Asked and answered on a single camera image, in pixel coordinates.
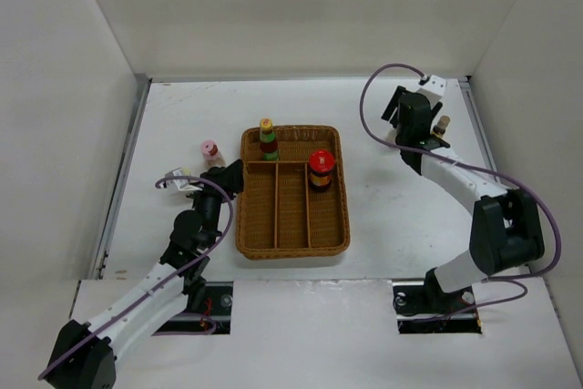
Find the yellow cap green label bottle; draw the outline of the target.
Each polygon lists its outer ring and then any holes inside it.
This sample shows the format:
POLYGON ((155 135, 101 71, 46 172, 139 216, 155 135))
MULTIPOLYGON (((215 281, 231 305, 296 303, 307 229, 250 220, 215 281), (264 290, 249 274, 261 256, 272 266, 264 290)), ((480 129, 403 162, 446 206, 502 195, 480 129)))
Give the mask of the yellow cap green label bottle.
POLYGON ((278 141, 270 118, 263 118, 260 122, 260 150, 265 160, 279 159, 278 141))

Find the red lid chili sauce jar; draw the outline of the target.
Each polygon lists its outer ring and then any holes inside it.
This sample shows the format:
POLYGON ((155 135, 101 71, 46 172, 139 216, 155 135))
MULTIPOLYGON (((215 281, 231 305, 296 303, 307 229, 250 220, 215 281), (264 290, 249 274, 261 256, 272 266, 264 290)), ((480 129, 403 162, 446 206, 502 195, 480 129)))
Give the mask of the red lid chili sauce jar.
POLYGON ((328 150, 318 149, 311 154, 308 161, 308 179, 312 189, 325 191, 331 187, 335 164, 335 157, 328 150))

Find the black top salt grinder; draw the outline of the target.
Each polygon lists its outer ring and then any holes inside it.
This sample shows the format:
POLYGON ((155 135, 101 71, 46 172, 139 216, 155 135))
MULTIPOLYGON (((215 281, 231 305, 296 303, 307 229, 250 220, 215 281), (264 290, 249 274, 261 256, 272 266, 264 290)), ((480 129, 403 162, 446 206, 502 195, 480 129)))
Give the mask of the black top salt grinder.
POLYGON ((392 148, 396 148, 396 131, 394 129, 390 129, 386 136, 386 141, 392 144, 392 148))

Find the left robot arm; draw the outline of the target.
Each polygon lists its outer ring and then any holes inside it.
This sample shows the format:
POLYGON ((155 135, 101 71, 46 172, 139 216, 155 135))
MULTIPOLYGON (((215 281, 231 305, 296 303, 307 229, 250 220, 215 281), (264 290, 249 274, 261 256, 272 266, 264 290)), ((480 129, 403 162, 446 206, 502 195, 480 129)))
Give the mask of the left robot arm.
POLYGON ((155 186, 165 189, 174 181, 193 190, 192 205, 174 219, 168 247, 159 261, 99 315, 86 322, 68 321, 58 333, 39 380, 54 388, 110 388, 117 380, 118 363, 132 347, 173 316, 201 310, 205 295, 201 274, 233 222, 233 201, 244 190, 244 164, 237 159, 197 177, 169 173, 155 186), (221 229, 223 207, 230 219, 221 229))

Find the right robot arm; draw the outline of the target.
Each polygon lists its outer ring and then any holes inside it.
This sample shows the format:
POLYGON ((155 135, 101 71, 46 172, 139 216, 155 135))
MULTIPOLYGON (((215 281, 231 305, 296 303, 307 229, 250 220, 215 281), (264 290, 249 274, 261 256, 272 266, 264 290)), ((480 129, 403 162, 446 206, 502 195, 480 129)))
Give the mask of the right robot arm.
POLYGON ((466 251, 429 270, 422 284, 395 287, 394 307, 403 316, 468 309, 474 303, 474 284, 538 260, 545 252, 533 196, 463 168, 451 146, 435 132, 439 108, 424 93, 398 87, 382 115, 396 130, 403 162, 471 215, 466 251))

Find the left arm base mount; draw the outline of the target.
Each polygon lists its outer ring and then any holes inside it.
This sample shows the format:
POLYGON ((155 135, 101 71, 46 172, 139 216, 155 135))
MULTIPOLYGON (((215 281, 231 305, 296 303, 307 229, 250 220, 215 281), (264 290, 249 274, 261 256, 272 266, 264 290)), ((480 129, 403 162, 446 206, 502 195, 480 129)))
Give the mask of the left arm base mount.
POLYGON ((187 309, 171 317, 156 332, 162 335, 230 334, 233 282, 208 282, 187 309))

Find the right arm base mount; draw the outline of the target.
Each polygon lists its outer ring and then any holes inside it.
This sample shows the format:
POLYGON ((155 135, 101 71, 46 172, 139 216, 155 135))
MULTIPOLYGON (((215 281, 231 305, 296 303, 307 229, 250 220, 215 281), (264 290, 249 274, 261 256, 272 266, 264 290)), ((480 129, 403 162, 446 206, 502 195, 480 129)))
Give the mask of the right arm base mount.
POLYGON ((481 334, 471 286, 436 301, 427 297, 422 281, 394 282, 393 307, 400 334, 481 334))

